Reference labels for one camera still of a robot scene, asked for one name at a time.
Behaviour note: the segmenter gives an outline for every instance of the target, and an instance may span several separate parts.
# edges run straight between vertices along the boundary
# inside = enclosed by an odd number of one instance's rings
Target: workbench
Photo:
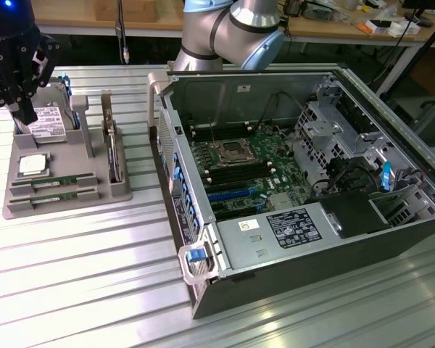
[[[88,95],[91,127],[112,91],[129,202],[4,220],[13,121],[0,109],[0,347],[434,347],[435,235],[393,260],[191,319],[147,136],[146,77],[157,69],[54,72]]]
[[[32,5],[36,15],[36,22],[44,33],[103,36],[113,36],[115,34],[114,22],[96,20],[93,0],[32,0]],[[346,9],[343,9],[343,11],[353,18],[364,17],[365,15],[361,11]],[[412,10],[399,9],[401,15],[409,11]],[[435,15],[426,14],[426,16],[435,23]],[[182,24],[182,0],[157,0],[157,21],[155,23],[127,22],[125,24],[126,35],[180,38],[182,36]],[[434,30],[435,25],[432,28],[421,28],[418,35],[403,38],[400,46],[405,47],[405,51],[378,89],[378,94],[389,90]],[[303,17],[291,18],[289,31],[293,42],[304,44],[394,46],[398,40],[398,38],[388,35],[369,36],[354,25],[319,22],[307,20]]]

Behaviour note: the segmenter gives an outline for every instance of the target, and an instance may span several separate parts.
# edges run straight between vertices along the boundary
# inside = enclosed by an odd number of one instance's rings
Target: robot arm
[[[37,28],[30,0],[0,0],[0,107],[25,125],[37,120],[31,98],[49,82],[59,51]]]
[[[174,70],[222,70],[222,58],[265,69],[283,44],[279,21],[277,0],[186,0]]]

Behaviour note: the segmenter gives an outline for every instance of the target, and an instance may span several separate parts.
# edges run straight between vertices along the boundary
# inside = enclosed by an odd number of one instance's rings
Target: metal extrusion rail
[[[397,259],[191,319],[146,127],[146,76],[165,68],[55,71],[88,95],[93,127],[111,89],[130,202],[4,220],[13,122],[0,109],[0,347],[435,346],[435,236]]]

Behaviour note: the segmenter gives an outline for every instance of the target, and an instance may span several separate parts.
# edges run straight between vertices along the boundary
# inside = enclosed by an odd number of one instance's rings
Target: motherboard
[[[310,196],[293,140],[276,125],[196,129],[188,139],[218,221],[296,207]]]

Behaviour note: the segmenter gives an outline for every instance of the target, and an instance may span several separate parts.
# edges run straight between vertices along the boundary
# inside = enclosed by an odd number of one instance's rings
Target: wooden shelf
[[[113,28],[114,22],[95,19],[92,0],[32,0],[38,25],[68,27]],[[360,11],[349,12],[354,18],[364,17]],[[426,15],[435,23],[435,15]],[[157,0],[157,21],[155,23],[127,22],[129,29],[182,30],[182,0]],[[303,17],[291,18],[290,34],[293,36],[312,36],[318,38],[370,39],[372,41],[396,41],[388,35],[369,36],[354,25],[320,22]],[[435,30],[421,28],[416,36],[405,37],[404,41],[425,41]]]

